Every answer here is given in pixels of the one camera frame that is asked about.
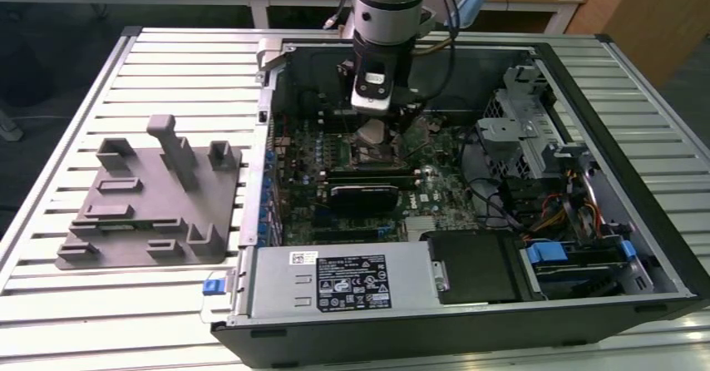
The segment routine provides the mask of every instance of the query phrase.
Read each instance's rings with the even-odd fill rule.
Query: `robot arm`
[[[432,18],[445,21],[444,0],[352,0],[352,3],[352,109],[368,116],[383,117],[393,106],[407,105],[396,94],[397,90],[408,93],[420,25]],[[481,5],[483,0],[456,1],[464,27],[472,22]]]

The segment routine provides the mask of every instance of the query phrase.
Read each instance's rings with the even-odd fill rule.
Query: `power supply label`
[[[319,258],[316,267],[323,313],[391,308],[384,255]]]

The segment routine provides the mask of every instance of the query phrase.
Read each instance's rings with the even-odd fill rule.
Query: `slotted aluminum surface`
[[[228,139],[249,162],[249,119],[260,94],[256,44],[276,36],[332,37],[315,31],[144,29],[138,37],[118,42],[0,245],[2,369],[246,369],[212,338],[200,317],[200,283],[234,266],[234,247],[225,262],[209,266],[60,271],[53,261],[94,177],[93,151],[104,137],[126,136],[136,147],[156,146],[141,132],[145,121],[150,114],[173,113],[177,131],[192,146]],[[476,34],[459,39],[551,44],[707,267],[707,150],[613,48],[592,37]],[[577,136],[565,115],[561,121]],[[240,180],[248,185],[248,167]],[[233,226],[248,200],[244,193],[241,187]],[[213,310],[225,312],[226,304],[217,303]],[[708,340],[710,314],[700,311],[585,346],[316,369],[703,369]]]

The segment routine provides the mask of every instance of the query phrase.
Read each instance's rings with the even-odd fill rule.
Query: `motherboard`
[[[336,124],[347,129],[345,121]],[[396,149],[387,170],[365,177],[368,184],[397,186],[393,210],[368,214],[380,204],[367,203],[364,214],[345,216],[328,204],[331,189],[339,181],[355,184],[349,171],[361,174],[381,167],[377,159],[352,145],[351,133],[332,131],[323,121],[284,121],[280,130],[274,149],[282,245],[412,241],[431,230],[476,228],[472,194],[456,162],[460,127],[444,126],[432,116],[415,120],[392,140]]]

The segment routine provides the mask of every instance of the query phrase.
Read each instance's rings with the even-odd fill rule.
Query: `blue tab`
[[[529,263],[535,264],[540,262],[540,255],[536,253],[536,250],[532,246],[529,246],[525,251],[528,252],[528,259]]]
[[[623,249],[623,254],[625,255],[625,260],[631,260],[635,257],[635,247],[629,240],[623,240],[620,242],[620,248]]]
[[[529,263],[567,261],[567,252],[559,242],[536,242],[527,249]]]
[[[224,278],[205,279],[201,284],[201,294],[205,296],[214,296],[216,294],[226,293],[226,282]]]

